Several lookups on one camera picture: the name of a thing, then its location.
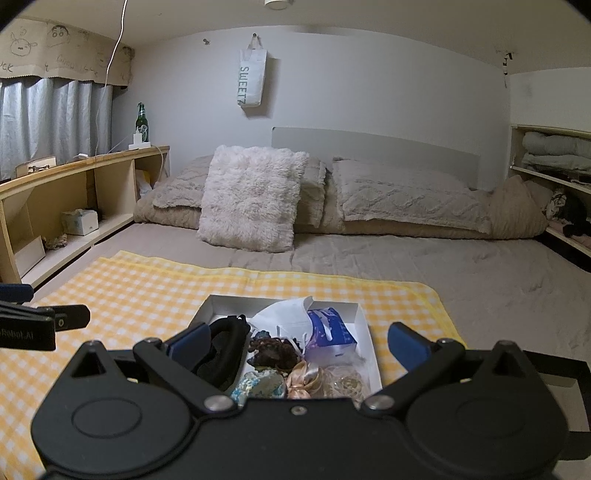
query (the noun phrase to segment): gray curtain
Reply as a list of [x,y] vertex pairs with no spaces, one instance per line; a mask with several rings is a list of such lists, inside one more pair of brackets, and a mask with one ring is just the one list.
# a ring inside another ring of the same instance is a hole
[[55,155],[61,165],[80,153],[107,153],[112,95],[111,85],[95,82],[38,77],[2,80],[0,178],[14,178],[17,165],[49,155]]

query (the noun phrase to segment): mattress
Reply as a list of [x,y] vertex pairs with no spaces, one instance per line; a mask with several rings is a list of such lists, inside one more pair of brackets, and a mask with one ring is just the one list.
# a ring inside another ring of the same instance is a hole
[[[470,348],[489,349],[499,339],[511,339],[523,349],[591,362],[591,274],[533,240],[296,235],[293,251],[267,254],[214,247],[193,230],[134,224],[85,253],[42,286],[35,299],[95,258],[119,250],[208,268],[417,281],[439,294]],[[583,421],[575,417],[569,415],[571,428]],[[583,462],[560,466],[569,479],[584,478],[583,469]]]

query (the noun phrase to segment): black clamp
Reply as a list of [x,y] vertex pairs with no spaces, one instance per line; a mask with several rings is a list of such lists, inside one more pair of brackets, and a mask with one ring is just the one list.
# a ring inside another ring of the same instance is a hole
[[89,322],[86,305],[33,308],[0,301],[0,348],[53,351],[56,332],[84,328]]

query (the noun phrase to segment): beige pillow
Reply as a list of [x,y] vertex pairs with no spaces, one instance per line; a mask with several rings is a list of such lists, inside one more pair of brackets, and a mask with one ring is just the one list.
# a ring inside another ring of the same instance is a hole
[[312,225],[294,225],[296,233],[323,233],[335,235],[396,235],[423,238],[489,238],[485,233],[420,223],[388,220],[354,220],[345,222],[337,206],[336,184],[331,172],[326,173],[324,214],[318,228]]
[[199,208],[211,161],[212,155],[196,158],[178,177],[166,182],[165,185],[158,186],[153,205],[159,208],[180,206]]
[[286,148],[219,147],[205,181],[199,237],[229,248],[290,250],[308,159]]
[[548,220],[519,175],[506,179],[495,190],[491,197],[489,215],[492,224],[491,237],[494,239],[532,238],[548,227]]
[[541,185],[540,183],[534,180],[528,180],[524,182],[524,185],[530,191],[530,195],[534,199],[534,202],[538,206],[538,208],[545,212],[546,207],[552,199],[552,194],[554,193],[554,190],[545,187],[544,185]]
[[326,166],[316,157],[310,157],[301,178],[300,201],[295,222],[298,225],[320,226],[324,209],[324,178]]
[[335,158],[345,221],[394,220],[490,233],[486,207],[461,181],[435,170]]
[[181,228],[199,228],[201,208],[169,207],[158,208],[152,205],[155,191],[149,192],[138,200],[134,209],[134,221],[136,223],[158,223],[160,225],[178,226]]

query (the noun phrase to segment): brown scrunchie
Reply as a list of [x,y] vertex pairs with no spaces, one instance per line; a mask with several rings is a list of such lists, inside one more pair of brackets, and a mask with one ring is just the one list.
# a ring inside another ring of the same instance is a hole
[[292,400],[311,398],[322,387],[320,368],[316,364],[309,364],[305,360],[298,363],[291,371],[285,383],[287,384],[287,398]]

